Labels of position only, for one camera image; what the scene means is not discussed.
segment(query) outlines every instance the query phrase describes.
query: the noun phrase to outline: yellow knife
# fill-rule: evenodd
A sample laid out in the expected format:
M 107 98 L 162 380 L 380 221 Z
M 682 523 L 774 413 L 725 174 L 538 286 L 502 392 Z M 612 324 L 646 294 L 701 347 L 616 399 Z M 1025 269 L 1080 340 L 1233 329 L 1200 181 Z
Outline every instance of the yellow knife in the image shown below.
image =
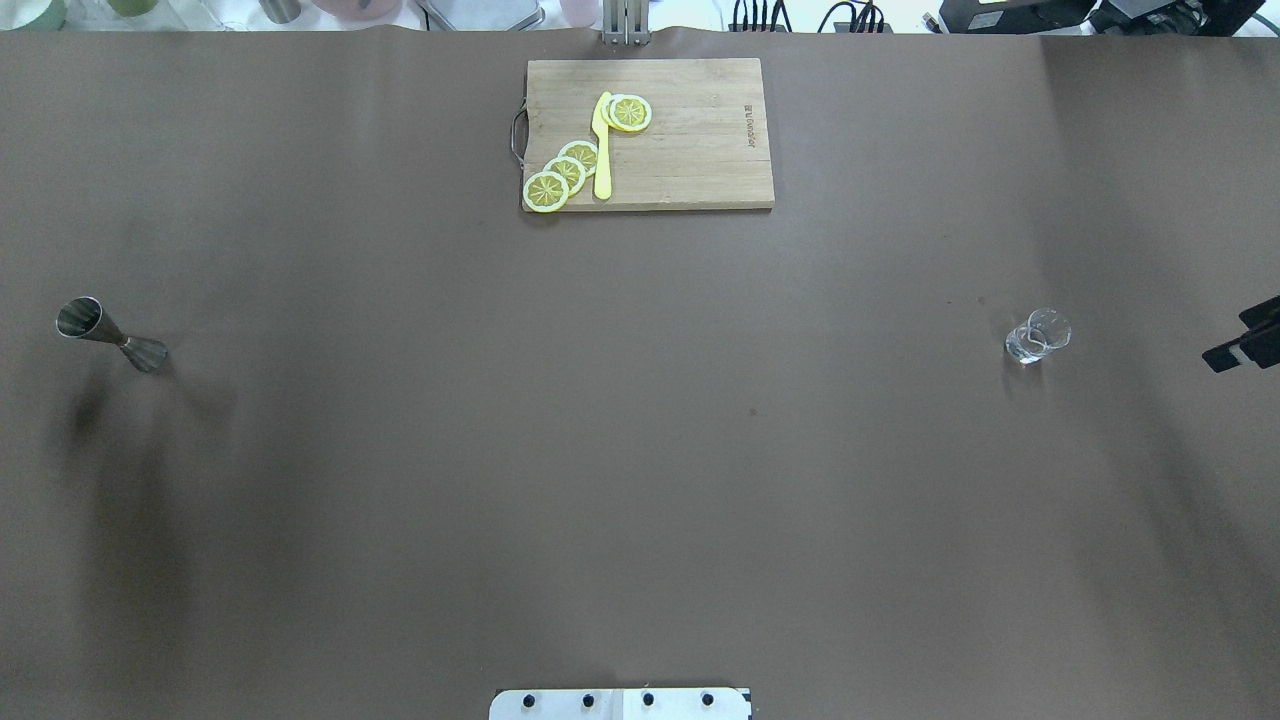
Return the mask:
M 609 123 L 604 119 L 605 106 L 613 95 L 602 92 L 595 101 L 595 111 L 591 113 L 591 132 L 595 133 L 595 183 L 594 192 L 600 200 L 608 200 L 613 195 L 613 176 L 609 174 Z

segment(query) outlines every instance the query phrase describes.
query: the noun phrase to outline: pink container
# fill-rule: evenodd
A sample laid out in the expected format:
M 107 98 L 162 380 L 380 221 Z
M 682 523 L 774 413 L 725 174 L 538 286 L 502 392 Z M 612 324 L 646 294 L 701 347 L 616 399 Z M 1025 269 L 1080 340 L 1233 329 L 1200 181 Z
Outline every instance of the pink container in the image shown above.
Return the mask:
M 600 0 L 561 0 L 564 20 L 573 27 L 591 27 L 600 19 Z

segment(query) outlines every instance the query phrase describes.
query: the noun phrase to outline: green container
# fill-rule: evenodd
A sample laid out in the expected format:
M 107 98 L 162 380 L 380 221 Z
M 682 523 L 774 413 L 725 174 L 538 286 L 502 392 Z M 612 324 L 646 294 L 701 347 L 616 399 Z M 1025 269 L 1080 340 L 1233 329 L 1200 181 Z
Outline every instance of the green container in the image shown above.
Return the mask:
M 125 18 L 145 15 L 156 6 L 156 3 L 159 3 L 159 0 L 106 0 L 106 4 L 110 5 L 113 10 Z

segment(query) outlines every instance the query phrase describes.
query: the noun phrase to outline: metal stand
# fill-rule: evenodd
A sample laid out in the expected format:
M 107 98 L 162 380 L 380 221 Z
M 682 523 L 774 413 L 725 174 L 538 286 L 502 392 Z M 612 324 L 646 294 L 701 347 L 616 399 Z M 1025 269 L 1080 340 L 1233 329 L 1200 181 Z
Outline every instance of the metal stand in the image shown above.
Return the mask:
M 604 0 L 605 45 L 649 45 L 649 0 Z

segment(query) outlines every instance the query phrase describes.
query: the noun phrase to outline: shot glass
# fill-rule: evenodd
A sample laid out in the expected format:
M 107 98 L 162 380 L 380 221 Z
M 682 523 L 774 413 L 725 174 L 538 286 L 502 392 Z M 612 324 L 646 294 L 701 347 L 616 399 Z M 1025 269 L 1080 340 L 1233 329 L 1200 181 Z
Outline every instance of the shot glass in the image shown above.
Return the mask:
M 1052 307 L 1041 307 L 1005 338 L 1005 350 L 1023 365 L 1039 363 L 1071 342 L 1071 323 Z

